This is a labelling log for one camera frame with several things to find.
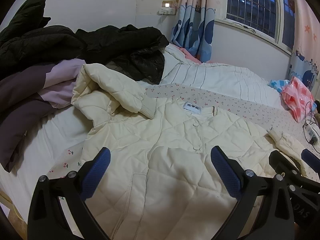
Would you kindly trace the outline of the wall socket with light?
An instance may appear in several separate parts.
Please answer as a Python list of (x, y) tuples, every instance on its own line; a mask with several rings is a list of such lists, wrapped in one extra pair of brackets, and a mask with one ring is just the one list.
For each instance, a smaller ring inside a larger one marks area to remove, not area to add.
[(162, 1), (162, 5), (158, 11), (159, 15), (176, 15), (176, 8), (173, 1)]

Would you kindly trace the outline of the light blue plastic bag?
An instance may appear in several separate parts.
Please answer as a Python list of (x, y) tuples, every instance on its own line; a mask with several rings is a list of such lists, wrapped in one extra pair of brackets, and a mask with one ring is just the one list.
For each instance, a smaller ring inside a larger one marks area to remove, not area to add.
[(271, 80), (268, 85), (278, 93), (282, 93), (285, 87), (290, 84), (290, 80)]

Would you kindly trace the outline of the cherry print bed sheet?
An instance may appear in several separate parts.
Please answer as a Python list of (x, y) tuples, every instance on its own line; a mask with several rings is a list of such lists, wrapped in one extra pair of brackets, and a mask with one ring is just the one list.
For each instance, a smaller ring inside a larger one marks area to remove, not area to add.
[(151, 98), (132, 80), (77, 86), (72, 104), (93, 126), (85, 139), (61, 154), (48, 177), (78, 171), (106, 147), (111, 162), (104, 185), (125, 187), (150, 177), (211, 184), (218, 176), (209, 163), (210, 151), (219, 146), (260, 176), (274, 175), (268, 156), (279, 150), (303, 176), (315, 178), (301, 158), (304, 146), (277, 122), (264, 127), (281, 110), (210, 92), (200, 93), (205, 106), (196, 110), (189, 99), (192, 89), (179, 92), (175, 86), (174, 91), (175, 97)]

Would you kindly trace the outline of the barred window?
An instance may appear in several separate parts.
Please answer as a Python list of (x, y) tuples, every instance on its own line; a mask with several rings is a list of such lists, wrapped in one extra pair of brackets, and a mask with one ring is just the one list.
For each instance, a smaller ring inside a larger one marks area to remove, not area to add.
[(295, 0), (227, 0), (226, 18), (293, 48)]

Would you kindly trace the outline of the black garment pile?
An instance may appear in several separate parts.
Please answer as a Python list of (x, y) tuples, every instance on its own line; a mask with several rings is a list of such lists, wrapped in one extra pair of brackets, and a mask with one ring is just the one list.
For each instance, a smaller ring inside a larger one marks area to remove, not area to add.
[(135, 81), (159, 84), (164, 70), (167, 38), (154, 27), (108, 25), (95, 31), (73, 32), (48, 25), (46, 0), (26, 0), (1, 31), (1, 79), (31, 66), (82, 59), (103, 65), (114, 62)]

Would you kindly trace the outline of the blue patterned curtain left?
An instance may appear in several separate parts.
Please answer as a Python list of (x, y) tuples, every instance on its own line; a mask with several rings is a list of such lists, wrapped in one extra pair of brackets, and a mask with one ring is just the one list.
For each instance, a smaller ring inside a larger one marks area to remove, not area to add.
[(214, 0), (178, 0), (170, 42), (207, 62), (212, 55), (214, 23)]

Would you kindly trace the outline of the white power strip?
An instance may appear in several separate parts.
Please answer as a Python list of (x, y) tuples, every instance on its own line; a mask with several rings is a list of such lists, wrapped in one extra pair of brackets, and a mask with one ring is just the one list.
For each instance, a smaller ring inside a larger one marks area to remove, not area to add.
[(319, 145), (319, 134), (311, 125), (306, 125), (305, 132), (309, 144), (313, 146)]

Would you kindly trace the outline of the blue patterned curtain right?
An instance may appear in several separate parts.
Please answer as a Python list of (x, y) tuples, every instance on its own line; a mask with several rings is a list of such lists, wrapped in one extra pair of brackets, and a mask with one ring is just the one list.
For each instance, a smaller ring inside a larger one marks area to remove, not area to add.
[(312, 90), (319, 74), (319, 21), (306, 0), (295, 0), (295, 39), (289, 65), (294, 76)]

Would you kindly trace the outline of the purple lilac garment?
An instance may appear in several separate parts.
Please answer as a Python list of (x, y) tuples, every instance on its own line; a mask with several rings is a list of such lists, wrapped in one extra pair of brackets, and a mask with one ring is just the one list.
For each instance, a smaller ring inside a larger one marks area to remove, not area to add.
[(32, 66), (1, 81), (1, 165), (11, 172), (29, 129), (71, 104), (84, 60)]

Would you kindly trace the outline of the white striped duvet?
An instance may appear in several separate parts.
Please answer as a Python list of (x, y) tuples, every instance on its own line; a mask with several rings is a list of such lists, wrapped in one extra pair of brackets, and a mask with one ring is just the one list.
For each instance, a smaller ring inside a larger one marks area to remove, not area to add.
[(205, 91), (284, 110), (280, 94), (268, 81), (248, 68), (223, 63), (196, 63), (182, 49), (170, 44), (164, 50), (164, 71), (159, 85)]

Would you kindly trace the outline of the blue patterned curtain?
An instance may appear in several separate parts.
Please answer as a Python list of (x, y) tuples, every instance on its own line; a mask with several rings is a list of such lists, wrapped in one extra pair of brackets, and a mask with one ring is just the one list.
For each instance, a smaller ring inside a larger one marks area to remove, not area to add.
[(319, 74), (319, 21), (306, 0), (295, 0), (295, 39), (289, 65), (294, 76), (312, 90)]
[(212, 55), (214, 23), (214, 0), (178, 0), (170, 42), (207, 62)]

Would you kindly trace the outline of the pink plastic bag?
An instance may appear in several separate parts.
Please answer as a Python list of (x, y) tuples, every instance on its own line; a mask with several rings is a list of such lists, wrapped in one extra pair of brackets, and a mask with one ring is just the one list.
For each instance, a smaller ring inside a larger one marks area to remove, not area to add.
[(281, 96), (297, 123), (300, 123), (307, 114), (316, 108), (310, 90), (295, 76), (282, 90)]

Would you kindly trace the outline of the cream quilted jacket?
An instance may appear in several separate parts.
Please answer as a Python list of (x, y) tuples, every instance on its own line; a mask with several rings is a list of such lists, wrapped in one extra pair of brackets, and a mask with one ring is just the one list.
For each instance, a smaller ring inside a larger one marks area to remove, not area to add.
[(224, 109), (184, 109), (175, 98), (150, 98), (124, 74), (84, 64), (72, 105), (93, 123), (81, 163), (106, 147), (111, 162), (86, 204), (111, 239), (210, 239), (235, 205), (210, 159), (214, 146), (244, 169), (272, 177), (274, 150), (296, 161), (303, 145)]

